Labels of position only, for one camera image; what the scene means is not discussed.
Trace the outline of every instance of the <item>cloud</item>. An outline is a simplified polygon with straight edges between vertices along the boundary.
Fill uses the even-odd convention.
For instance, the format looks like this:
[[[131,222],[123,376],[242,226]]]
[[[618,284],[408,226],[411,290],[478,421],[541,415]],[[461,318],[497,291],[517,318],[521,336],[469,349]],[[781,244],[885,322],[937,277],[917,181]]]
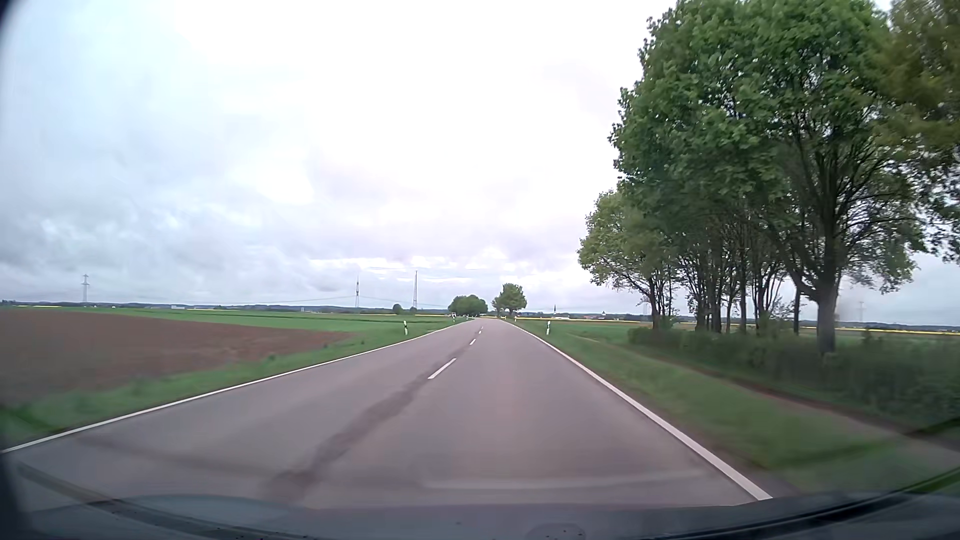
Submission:
[[[92,300],[350,305],[359,276],[365,304],[407,305],[418,271],[422,306],[509,280],[533,309],[637,312],[575,252],[666,7],[25,2],[0,51],[0,296],[77,300],[86,273]],[[928,294],[865,298],[960,324]]]

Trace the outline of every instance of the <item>green foliage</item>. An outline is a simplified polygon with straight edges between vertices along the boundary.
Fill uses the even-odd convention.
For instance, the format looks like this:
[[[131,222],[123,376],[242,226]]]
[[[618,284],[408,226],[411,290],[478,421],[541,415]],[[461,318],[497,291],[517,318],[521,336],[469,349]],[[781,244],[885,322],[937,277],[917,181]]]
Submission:
[[[747,250],[762,245],[751,237],[818,304],[821,353],[835,347],[843,277],[887,292],[911,279],[914,252],[960,254],[960,180],[912,164],[923,152],[904,139],[955,157],[955,4],[897,4],[896,54],[867,0],[682,1],[651,23],[610,141],[624,193],[676,250],[698,321],[716,323],[721,291],[732,300],[730,268],[744,282]]]
[[[816,342],[695,331],[629,330],[631,343],[745,377],[765,386],[851,405],[916,427],[960,416],[960,346],[955,338],[874,337],[841,341],[820,357]]]
[[[674,275],[670,248],[644,215],[629,205],[621,191],[601,193],[587,216],[587,236],[577,251],[590,281],[614,289],[635,290],[651,306],[654,328],[669,312],[667,284]]]
[[[527,298],[523,296],[523,287],[514,283],[503,283],[503,289],[500,294],[493,299],[493,304],[497,309],[506,309],[510,311],[511,316],[521,309],[527,307]]]
[[[487,302],[481,298],[477,298],[475,294],[455,297],[447,309],[456,315],[466,315],[469,317],[482,315],[489,310],[487,308]]]

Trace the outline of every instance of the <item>grass verge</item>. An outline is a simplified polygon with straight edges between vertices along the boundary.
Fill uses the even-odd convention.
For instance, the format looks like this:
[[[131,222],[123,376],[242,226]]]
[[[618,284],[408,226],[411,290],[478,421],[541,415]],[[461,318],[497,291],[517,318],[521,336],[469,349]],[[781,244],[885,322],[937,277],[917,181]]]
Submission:
[[[518,321],[682,430],[803,492],[898,489],[957,466],[944,449],[884,438],[838,415],[770,398],[631,350],[626,329]]]
[[[245,323],[262,321],[275,328],[302,328],[277,326],[283,319],[245,319]],[[311,320],[309,330],[343,331],[350,328],[357,332],[343,341],[337,341],[318,351],[284,356],[269,356],[256,362],[238,362],[217,369],[179,373],[158,379],[136,380],[123,386],[97,392],[65,392],[45,396],[38,400],[8,406],[0,410],[0,431],[6,447],[38,439],[47,435],[86,426],[137,410],[168,404],[177,400],[198,396],[221,388],[227,388],[251,380],[263,379],[301,367],[319,364],[356,355],[425,333],[450,326],[451,319],[436,317],[429,322],[410,324],[409,335],[404,335],[402,321],[385,325],[353,319]]]

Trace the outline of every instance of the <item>windshield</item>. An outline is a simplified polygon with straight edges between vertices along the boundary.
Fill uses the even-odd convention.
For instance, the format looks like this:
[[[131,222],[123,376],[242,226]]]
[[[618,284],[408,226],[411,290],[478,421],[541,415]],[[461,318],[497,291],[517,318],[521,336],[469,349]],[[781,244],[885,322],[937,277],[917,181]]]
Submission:
[[[25,523],[950,496],[959,12],[14,3]]]

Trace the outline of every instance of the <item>shrub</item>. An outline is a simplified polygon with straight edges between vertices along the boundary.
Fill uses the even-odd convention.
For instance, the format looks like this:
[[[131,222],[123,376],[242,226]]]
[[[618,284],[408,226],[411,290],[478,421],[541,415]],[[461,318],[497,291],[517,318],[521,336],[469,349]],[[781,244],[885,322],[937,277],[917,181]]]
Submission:
[[[747,374],[773,388],[813,390],[915,425],[960,416],[960,341],[953,337],[864,332],[859,340],[839,341],[836,352],[825,356],[814,339],[792,333],[757,337],[634,328],[629,340],[721,372]]]

